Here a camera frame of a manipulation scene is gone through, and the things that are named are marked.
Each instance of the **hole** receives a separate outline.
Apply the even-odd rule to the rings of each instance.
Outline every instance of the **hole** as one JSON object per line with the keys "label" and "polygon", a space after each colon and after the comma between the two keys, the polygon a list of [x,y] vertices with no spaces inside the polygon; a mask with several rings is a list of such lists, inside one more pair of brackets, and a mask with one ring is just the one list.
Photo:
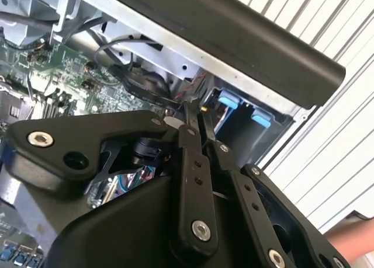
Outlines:
{"label": "hole", "polygon": [[108,25],[107,22],[101,25],[101,32],[102,32],[102,33],[105,32],[105,30],[106,30],[106,26],[107,26],[107,25]]}
{"label": "hole", "polygon": [[37,135],[35,137],[35,140],[37,142],[46,142],[48,140],[48,138],[45,135]]}
{"label": "hole", "polygon": [[280,244],[282,245],[282,249],[285,251],[285,253],[289,253],[292,247],[288,233],[283,229],[283,227],[278,224],[273,225],[273,229],[276,233],[276,236],[278,237]]}
{"label": "hole", "polygon": [[195,182],[198,184],[198,185],[202,185],[203,184],[203,181],[201,180],[201,178],[195,176]]}
{"label": "hole", "polygon": [[252,208],[254,208],[255,210],[259,211],[259,207],[255,203],[252,203]]}
{"label": "hole", "polygon": [[274,260],[275,260],[276,263],[280,263],[281,262],[281,258],[278,255],[274,256]]}
{"label": "hole", "polygon": [[84,170],[89,165],[87,157],[77,151],[66,153],[64,156],[64,163],[73,170]]}
{"label": "hole", "polygon": [[198,231],[201,233],[201,235],[205,236],[206,235],[206,229],[204,226],[199,225],[198,226]]}
{"label": "hole", "polygon": [[321,259],[321,262],[322,264],[326,267],[326,268],[333,268],[333,265],[331,264],[331,262],[324,256],[324,255],[319,255],[320,259]]}

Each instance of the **screw hole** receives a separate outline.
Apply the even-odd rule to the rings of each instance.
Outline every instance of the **screw hole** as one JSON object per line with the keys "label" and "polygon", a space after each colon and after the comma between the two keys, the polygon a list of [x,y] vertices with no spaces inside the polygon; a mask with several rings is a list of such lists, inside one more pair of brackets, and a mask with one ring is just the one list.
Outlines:
{"label": "screw hole", "polygon": [[259,207],[255,203],[252,203],[252,208],[254,208],[255,210],[259,211]]}
{"label": "screw hole", "polygon": [[89,165],[87,157],[77,151],[66,153],[64,156],[64,163],[73,170],[84,170]]}
{"label": "screw hole", "polygon": [[198,185],[202,185],[203,184],[203,181],[201,180],[201,178],[195,176],[195,182],[198,184]]}

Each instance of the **motherboard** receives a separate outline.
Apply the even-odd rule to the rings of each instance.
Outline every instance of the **motherboard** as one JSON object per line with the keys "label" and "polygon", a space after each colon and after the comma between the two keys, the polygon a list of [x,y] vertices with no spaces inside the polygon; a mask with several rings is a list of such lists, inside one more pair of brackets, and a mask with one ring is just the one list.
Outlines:
{"label": "motherboard", "polygon": [[160,107],[135,98],[119,84],[104,86],[95,82],[85,71],[90,62],[83,54],[64,45],[50,46],[31,53],[3,45],[0,47],[0,81],[6,81],[14,91],[21,92],[22,88],[26,91],[29,79],[33,90],[41,95],[48,96],[56,90],[58,94],[63,93],[64,98],[73,104],[66,115],[140,109],[157,113],[163,111]]}

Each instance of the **metal bracket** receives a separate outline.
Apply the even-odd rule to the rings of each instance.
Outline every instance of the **metal bracket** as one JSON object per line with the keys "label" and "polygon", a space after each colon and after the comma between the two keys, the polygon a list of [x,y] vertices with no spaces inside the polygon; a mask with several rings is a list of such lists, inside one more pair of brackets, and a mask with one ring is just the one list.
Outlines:
{"label": "metal bracket", "polygon": [[209,160],[201,153],[200,133],[189,125],[180,126],[178,147],[171,248],[182,263],[199,264],[218,249]]}
{"label": "metal bracket", "polygon": [[347,261],[318,232],[308,219],[275,186],[257,166],[248,164],[241,170],[262,196],[268,213],[267,220],[275,226],[283,249],[292,256],[297,267],[349,267]]}
{"label": "metal bracket", "polygon": [[[15,178],[71,199],[83,195],[96,176],[106,140],[124,143],[158,137],[166,130],[164,121],[150,111],[30,120],[26,125],[20,121],[9,128],[2,143],[2,162]],[[27,140],[35,131],[43,131],[35,138],[39,146]],[[48,146],[42,144],[45,133],[53,139]]]}

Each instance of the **black cable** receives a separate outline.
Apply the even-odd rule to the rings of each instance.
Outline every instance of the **black cable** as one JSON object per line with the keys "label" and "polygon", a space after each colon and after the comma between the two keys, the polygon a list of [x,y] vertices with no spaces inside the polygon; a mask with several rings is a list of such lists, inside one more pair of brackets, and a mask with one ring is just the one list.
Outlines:
{"label": "black cable", "polygon": [[167,109],[178,110],[181,106],[169,98],[160,96],[150,90],[139,87],[139,84],[132,82],[129,77],[128,65],[113,65],[109,67],[109,72],[123,85],[125,90],[133,96],[145,102],[152,103],[156,106],[165,107]]}
{"label": "black cable", "polygon": [[35,27],[37,29],[44,30],[45,32],[52,31],[52,25],[58,22],[58,20],[53,20],[53,21],[38,20],[32,17],[22,16],[22,15],[8,13],[4,11],[0,11],[0,20],[6,20],[6,21],[13,22],[13,23],[21,24],[21,25]]}
{"label": "black cable", "polygon": [[[101,38],[99,37],[98,34],[96,34],[93,30],[87,30],[87,33],[92,37],[92,39],[95,41],[95,43],[101,47],[105,44],[105,42],[103,41],[104,38]],[[105,52],[106,55],[108,55],[108,57],[115,63],[115,64],[118,64],[118,65],[121,65],[122,62],[121,60],[116,56],[115,53],[113,53],[112,50],[110,49],[104,49],[103,50]]]}
{"label": "black cable", "polygon": [[88,31],[90,28],[92,27],[95,27],[97,25],[101,25],[101,24],[104,24],[106,23],[108,20],[103,18],[103,17],[98,17],[98,18],[95,18],[95,19],[92,19],[90,21],[87,21],[85,22],[79,29],[78,31],[75,33],[81,33],[81,32],[85,32],[85,31]]}
{"label": "black cable", "polygon": [[103,45],[103,46],[100,46],[96,51],[95,53],[93,54],[93,60],[99,64],[99,60],[98,60],[98,55],[101,51],[104,51],[106,49],[108,49],[109,47],[111,46],[114,46],[116,44],[119,44],[119,43],[147,43],[147,44],[158,44],[157,42],[155,41],[152,41],[152,40],[143,40],[143,39],[129,39],[129,38],[126,38],[126,39],[116,39],[116,40],[112,40],[111,42]]}
{"label": "black cable", "polygon": [[2,37],[2,36],[0,36],[0,41],[2,41],[7,46],[7,48],[10,48],[10,49],[15,50],[15,51],[20,51],[20,52],[38,50],[38,49],[42,48],[42,46],[43,46],[42,44],[35,45],[35,43],[31,43],[28,46],[16,47],[16,46],[11,45],[11,43],[9,43],[7,41],[7,39],[5,37]]}

